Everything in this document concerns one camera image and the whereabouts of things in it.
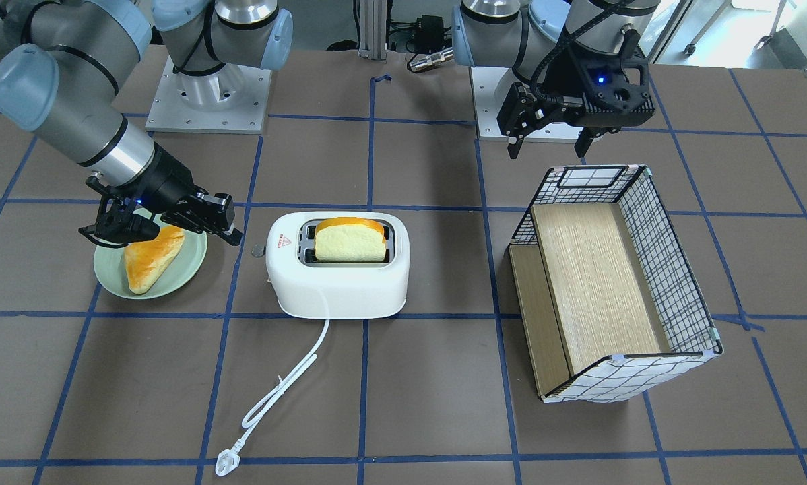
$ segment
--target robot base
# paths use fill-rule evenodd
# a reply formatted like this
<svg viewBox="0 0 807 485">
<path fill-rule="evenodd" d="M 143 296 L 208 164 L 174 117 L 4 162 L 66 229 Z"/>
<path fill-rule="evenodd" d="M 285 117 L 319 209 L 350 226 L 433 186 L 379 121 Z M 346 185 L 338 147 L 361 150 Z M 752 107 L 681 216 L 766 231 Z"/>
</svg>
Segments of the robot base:
<svg viewBox="0 0 807 485">
<path fill-rule="evenodd" d="M 516 80 L 507 67 L 472 67 L 472 101 L 478 120 L 478 139 L 508 141 L 508 136 L 499 131 L 496 115 L 505 100 L 511 82 Z M 551 123 L 545 129 L 526 137 L 526 142 L 573 143 L 580 128 L 566 123 Z"/>
<path fill-rule="evenodd" d="M 149 108 L 146 129 L 169 133 L 261 134 L 268 108 L 271 71 L 244 65 L 238 67 L 245 78 L 245 91 L 240 93 L 239 104 L 227 110 L 200 111 L 182 101 L 172 59 L 167 58 L 158 91 Z"/>
</svg>

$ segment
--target floor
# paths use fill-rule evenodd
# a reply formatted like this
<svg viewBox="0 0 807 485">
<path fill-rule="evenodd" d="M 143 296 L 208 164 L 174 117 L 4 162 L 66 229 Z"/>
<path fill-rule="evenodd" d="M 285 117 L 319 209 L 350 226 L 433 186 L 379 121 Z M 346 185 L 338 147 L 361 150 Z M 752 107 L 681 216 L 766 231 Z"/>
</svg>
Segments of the floor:
<svg viewBox="0 0 807 485">
<path fill-rule="evenodd" d="M 115 101 L 132 123 L 165 59 L 150 47 Z M 650 165 L 726 350 L 628 402 L 544 405 L 505 248 L 546 169 L 579 160 L 538 143 L 509 160 L 476 139 L 464 68 L 406 59 L 295 51 L 265 135 L 156 134 L 246 233 L 210 238 L 157 300 L 96 283 L 86 171 L 0 115 L 0 483 L 807 482 L 807 79 L 653 67 L 659 113 L 585 162 Z M 333 322 L 220 478 L 241 416 L 320 332 L 250 254 L 304 209 L 401 218 L 408 301 Z"/>
</svg>

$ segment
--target wooden board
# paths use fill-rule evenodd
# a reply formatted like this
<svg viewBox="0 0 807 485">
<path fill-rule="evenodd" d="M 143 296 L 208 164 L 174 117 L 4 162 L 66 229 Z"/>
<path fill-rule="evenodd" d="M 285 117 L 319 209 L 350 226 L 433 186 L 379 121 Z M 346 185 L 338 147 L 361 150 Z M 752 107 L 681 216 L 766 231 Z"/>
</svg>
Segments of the wooden board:
<svg viewBox="0 0 807 485">
<path fill-rule="evenodd" d="M 509 246 L 517 298 L 523 313 L 523 328 L 529 344 L 529 358 L 536 375 L 539 396 L 560 387 L 571 378 L 556 321 L 556 310 L 544 273 L 538 246 Z"/>
<path fill-rule="evenodd" d="M 631 236 L 613 203 L 534 205 L 568 368 L 669 350 Z"/>
</svg>

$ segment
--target bread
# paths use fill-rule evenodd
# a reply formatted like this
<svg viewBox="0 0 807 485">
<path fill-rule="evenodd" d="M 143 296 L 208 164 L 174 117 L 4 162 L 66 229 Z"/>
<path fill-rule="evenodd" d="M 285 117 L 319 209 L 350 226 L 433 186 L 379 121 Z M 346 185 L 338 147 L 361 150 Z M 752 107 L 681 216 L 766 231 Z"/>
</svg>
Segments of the bread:
<svg viewBox="0 0 807 485">
<path fill-rule="evenodd" d="M 154 240 L 133 242 L 125 248 L 125 273 L 134 294 L 145 294 L 170 266 L 185 242 L 185 231 L 164 225 Z"/>
<path fill-rule="evenodd" d="M 317 261 L 380 262 L 385 259 L 385 229 L 373 219 L 330 218 L 314 234 Z"/>
</svg>

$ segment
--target plate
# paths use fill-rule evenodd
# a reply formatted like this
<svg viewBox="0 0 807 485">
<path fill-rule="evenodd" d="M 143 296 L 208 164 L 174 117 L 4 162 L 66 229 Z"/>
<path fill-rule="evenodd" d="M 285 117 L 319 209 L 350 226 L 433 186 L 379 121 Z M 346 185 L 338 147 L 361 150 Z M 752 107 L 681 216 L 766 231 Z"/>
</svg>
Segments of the plate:
<svg viewBox="0 0 807 485">
<path fill-rule="evenodd" d="M 137 213 L 147 218 L 151 216 L 145 209 L 139 209 Z M 162 227 L 166 225 L 161 222 L 160 215 L 156 215 L 153 220 Z M 125 248 L 112 249 L 101 246 L 95 248 L 92 267 L 95 269 L 96 278 L 105 290 L 118 297 L 127 298 L 127 300 L 150 300 L 172 294 L 182 288 L 182 285 L 185 285 L 200 269 L 203 259 L 206 258 L 206 246 L 209 243 L 206 233 L 197 234 L 190 230 L 184 231 L 185 242 L 182 243 L 179 254 L 145 294 L 134 294 L 129 289 L 129 277 L 125 273 Z"/>
</svg>

